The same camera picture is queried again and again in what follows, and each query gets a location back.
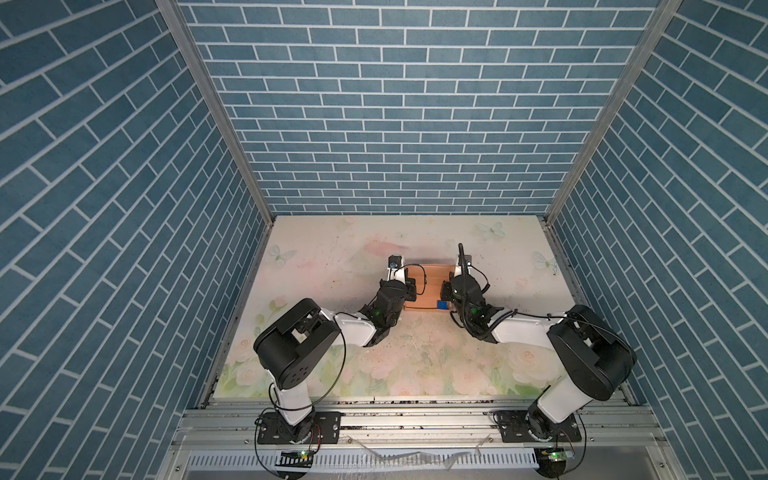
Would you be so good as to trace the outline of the pink cardboard paper box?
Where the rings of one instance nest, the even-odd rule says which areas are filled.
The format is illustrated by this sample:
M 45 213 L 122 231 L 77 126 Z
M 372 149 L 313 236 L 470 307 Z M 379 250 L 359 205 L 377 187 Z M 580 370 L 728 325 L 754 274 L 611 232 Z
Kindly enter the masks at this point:
M 446 301 L 441 297 L 443 283 L 450 281 L 454 269 L 454 266 L 448 264 L 407 267 L 406 278 L 415 281 L 416 299 L 406 301 L 405 308 L 410 310 L 440 310 L 437 308 L 437 302 L 440 300 Z

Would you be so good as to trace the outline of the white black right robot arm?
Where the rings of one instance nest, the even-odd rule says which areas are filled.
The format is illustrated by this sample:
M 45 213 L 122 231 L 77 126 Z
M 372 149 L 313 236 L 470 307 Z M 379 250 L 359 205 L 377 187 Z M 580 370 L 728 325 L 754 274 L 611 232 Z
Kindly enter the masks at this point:
M 605 401 L 629 377 L 637 355 L 591 308 L 575 305 L 561 315 L 534 315 L 493 306 L 469 274 L 445 281 L 441 299 L 475 339 L 491 344 L 526 344 L 556 354 L 565 376 L 547 387 L 526 413 L 529 431 L 547 440 L 594 400 Z

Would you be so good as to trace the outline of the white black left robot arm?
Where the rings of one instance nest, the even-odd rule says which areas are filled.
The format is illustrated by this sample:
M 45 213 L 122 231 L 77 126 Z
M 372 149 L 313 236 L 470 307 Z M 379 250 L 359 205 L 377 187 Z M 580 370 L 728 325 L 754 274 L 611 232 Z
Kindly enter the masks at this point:
M 256 338 L 253 350 L 270 374 L 270 401 L 289 427 L 314 415 L 306 380 L 331 346 L 378 345 L 397 325 L 405 303 L 417 298 L 413 279 L 382 280 L 373 300 L 355 313 L 332 312 L 304 298 Z

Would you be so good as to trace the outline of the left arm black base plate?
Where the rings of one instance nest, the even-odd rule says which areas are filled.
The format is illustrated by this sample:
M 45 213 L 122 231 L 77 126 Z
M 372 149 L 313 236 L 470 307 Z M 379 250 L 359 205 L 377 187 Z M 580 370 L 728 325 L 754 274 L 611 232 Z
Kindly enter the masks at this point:
M 312 412 L 298 424 L 291 425 L 281 412 L 268 410 L 257 419 L 256 439 L 265 445 L 337 444 L 341 418 L 338 411 Z

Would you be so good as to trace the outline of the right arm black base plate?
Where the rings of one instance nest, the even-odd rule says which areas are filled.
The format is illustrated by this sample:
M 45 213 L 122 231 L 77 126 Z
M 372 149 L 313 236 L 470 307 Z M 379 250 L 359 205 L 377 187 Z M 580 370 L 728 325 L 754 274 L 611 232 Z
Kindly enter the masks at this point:
M 543 414 L 530 415 L 524 410 L 495 410 L 490 419 L 504 443 L 581 441 L 580 423 L 574 414 L 561 423 L 553 423 Z

